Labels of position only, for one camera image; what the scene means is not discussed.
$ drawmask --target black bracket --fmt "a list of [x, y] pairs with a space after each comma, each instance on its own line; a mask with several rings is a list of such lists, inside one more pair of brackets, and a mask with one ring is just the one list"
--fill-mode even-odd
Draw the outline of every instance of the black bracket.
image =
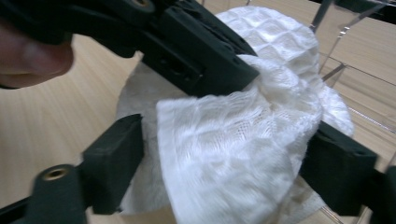
[[188, 95], [241, 91], [259, 73], [236, 54], [256, 53], [193, 0], [0, 0], [0, 17], [48, 44], [87, 35], [143, 62]]
[[85, 210], [109, 215], [143, 158], [140, 115], [115, 122], [83, 152], [75, 167], [57, 165], [35, 178], [32, 196], [0, 210], [0, 223], [87, 223]]
[[396, 224], [396, 167], [375, 169], [377, 155], [321, 122], [310, 140], [300, 175], [340, 216], [358, 216], [363, 205], [373, 224]]

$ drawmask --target wooden surface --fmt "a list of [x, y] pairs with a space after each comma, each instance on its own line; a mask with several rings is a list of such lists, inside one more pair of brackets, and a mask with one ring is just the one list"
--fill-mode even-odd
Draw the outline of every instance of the wooden surface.
[[[206, 2], [211, 10], [219, 12], [242, 6], [244, 1]], [[305, 24], [312, 21], [318, 9], [318, 4], [307, 0], [256, 0], [252, 4], [273, 8]], [[396, 84], [395, 39], [394, 25], [366, 19], [345, 37], [333, 56]], [[0, 90], [0, 207], [26, 197], [31, 181], [40, 171], [56, 164], [78, 163], [79, 153], [115, 119], [120, 90], [137, 59], [122, 59], [83, 36], [75, 38], [74, 47], [76, 63], [66, 76], [33, 88]], [[386, 110], [386, 116], [395, 118], [396, 100], [392, 102], [392, 96], [383, 99], [389, 97], [388, 92], [394, 92], [393, 86], [384, 89], [371, 85], [369, 91], [364, 88], [352, 91], [348, 79], [343, 80], [334, 87], [352, 104], [370, 101], [369, 107], [375, 107], [377, 112]], [[352, 117], [357, 125], [355, 138], [379, 153], [383, 164], [387, 164], [395, 152], [395, 134], [361, 116]], [[90, 221], [175, 223], [170, 207], [133, 217], [90, 216]], [[316, 213], [304, 223], [332, 222], [322, 213]]]

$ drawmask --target crumpled cloth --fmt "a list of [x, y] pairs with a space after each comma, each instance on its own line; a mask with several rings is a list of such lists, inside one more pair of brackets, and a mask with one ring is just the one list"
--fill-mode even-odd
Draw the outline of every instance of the crumpled cloth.
[[228, 96], [189, 97], [140, 63], [117, 118], [142, 114], [145, 157], [126, 214], [169, 203], [177, 223], [298, 223], [324, 203], [298, 176], [321, 120], [352, 135], [346, 105], [318, 75], [318, 42], [292, 18], [239, 7], [219, 18], [259, 57], [260, 75]]

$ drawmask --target quilted fabric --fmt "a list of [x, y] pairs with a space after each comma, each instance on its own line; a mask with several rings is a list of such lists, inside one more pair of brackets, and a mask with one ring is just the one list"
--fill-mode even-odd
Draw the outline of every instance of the quilted fabric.
[[261, 75], [242, 92], [195, 99], [139, 64], [118, 118], [143, 115], [146, 154], [122, 208], [158, 209], [169, 196], [179, 223], [297, 223], [322, 205], [297, 177], [306, 142], [320, 119], [352, 134], [347, 108], [318, 76], [308, 28], [262, 7], [219, 17], [258, 52], [241, 58]]

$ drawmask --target black plastic part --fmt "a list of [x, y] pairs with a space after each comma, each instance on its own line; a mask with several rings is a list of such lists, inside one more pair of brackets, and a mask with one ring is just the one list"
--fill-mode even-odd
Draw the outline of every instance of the black plastic part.
[[57, 165], [39, 174], [24, 219], [26, 224], [87, 223], [77, 169]]
[[145, 26], [155, 11], [155, 6], [150, 0], [98, 1], [136, 27]]
[[[166, 46], [176, 47], [180, 56], [168, 53], [174, 50], [156, 49], [156, 54], [145, 55], [143, 62], [188, 95], [201, 97], [241, 91], [259, 73], [235, 53], [255, 53], [229, 27], [206, 14], [210, 13], [195, 1], [181, 1], [166, 9], [158, 21], [158, 30], [168, 41]], [[212, 29], [208, 29], [208, 24], [212, 24]]]
[[356, 13], [364, 13], [373, 7], [380, 9], [386, 5], [386, 1], [351, 1], [351, 0], [335, 0], [335, 5]]
[[22, 199], [0, 209], [0, 223], [11, 223], [23, 218], [29, 198]]
[[95, 214], [109, 215], [120, 202], [143, 158], [140, 115], [116, 121], [87, 150], [78, 167], [86, 205]]
[[396, 167], [385, 174], [375, 172], [364, 189], [362, 202], [373, 211], [370, 223], [396, 224]]
[[38, 8], [38, 5], [29, 4], [29, 1], [1, 0], [0, 17], [11, 21], [18, 29], [43, 43], [60, 44], [68, 39], [69, 34], [43, 26], [42, 21], [32, 15], [32, 11]]
[[132, 58], [134, 57], [134, 53], [136, 52], [135, 47], [121, 46], [120, 44], [113, 43], [110, 41], [100, 40], [100, 39], [95, 39], [95, 40], [122, 58]]
[[321, 122], [310, 140], [300, 175], [340, 216], [357, 216], [364, 188], [373, 176], [376, 155]]

